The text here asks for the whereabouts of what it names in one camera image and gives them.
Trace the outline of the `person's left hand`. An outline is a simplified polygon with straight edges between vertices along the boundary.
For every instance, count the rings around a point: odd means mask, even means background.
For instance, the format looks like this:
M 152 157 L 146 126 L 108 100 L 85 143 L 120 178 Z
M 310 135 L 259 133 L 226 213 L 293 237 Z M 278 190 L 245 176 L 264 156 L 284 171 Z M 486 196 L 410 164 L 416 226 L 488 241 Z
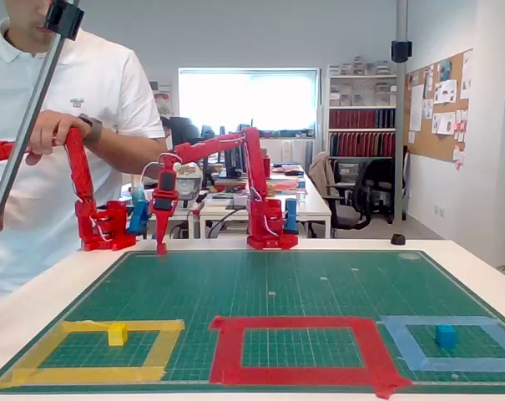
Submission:
M 36 165 L 44 155 L 50 155 L 55 145 L 64 144 L 72 128 L 78 129 L 83 139 L 92 130 L 92 126 L 79 117 L 52 110 L 42 111 L 30 135 L 26 163 Z

